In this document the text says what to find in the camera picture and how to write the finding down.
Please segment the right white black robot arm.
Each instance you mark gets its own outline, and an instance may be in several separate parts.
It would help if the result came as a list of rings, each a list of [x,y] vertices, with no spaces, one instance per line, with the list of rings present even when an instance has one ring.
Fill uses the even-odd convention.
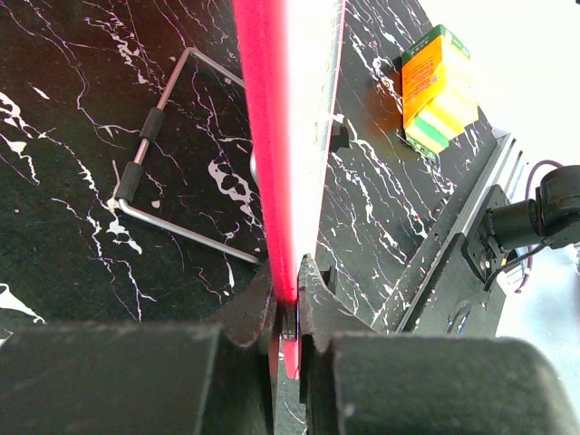
[[[511,203],[500,186],[492,186],[461,252],[489,293],[504,270],[546,247],[578,242],[579,167],[556,164],[534,198]]]

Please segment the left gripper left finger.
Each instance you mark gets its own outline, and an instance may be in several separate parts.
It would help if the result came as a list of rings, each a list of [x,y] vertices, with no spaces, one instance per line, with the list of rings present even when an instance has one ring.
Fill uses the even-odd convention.
[[[7,285],[4,434],[270,434],[276,299],[267,271],[201,323],[47,325]]]

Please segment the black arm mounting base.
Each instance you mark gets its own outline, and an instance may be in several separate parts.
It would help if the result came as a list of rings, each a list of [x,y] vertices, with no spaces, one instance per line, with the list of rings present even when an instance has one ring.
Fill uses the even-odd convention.
[[[474,238],[487,209],[513,201],[526,166],[524,151],[514,135],[496,134],[443,204],[427,239],[372,321],[373,330],[383,334],[458,334],[469,318],[483,313],[484,281],[496,263],[484,249],[465,256],[462,248]]]

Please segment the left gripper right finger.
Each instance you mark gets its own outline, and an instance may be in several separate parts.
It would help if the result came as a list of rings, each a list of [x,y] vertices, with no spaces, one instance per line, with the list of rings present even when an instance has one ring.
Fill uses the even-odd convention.
[[[576,434],[556,370],[529,343],[376,333],[304,256],[300,400],[311,434]]]

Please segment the pink framed whiteboard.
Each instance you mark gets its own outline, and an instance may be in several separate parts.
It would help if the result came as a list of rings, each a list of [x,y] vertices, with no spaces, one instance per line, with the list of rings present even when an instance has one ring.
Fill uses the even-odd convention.
[[[343,1],[233,4],[286,373],[300,376],[298,275],[316,250]]]

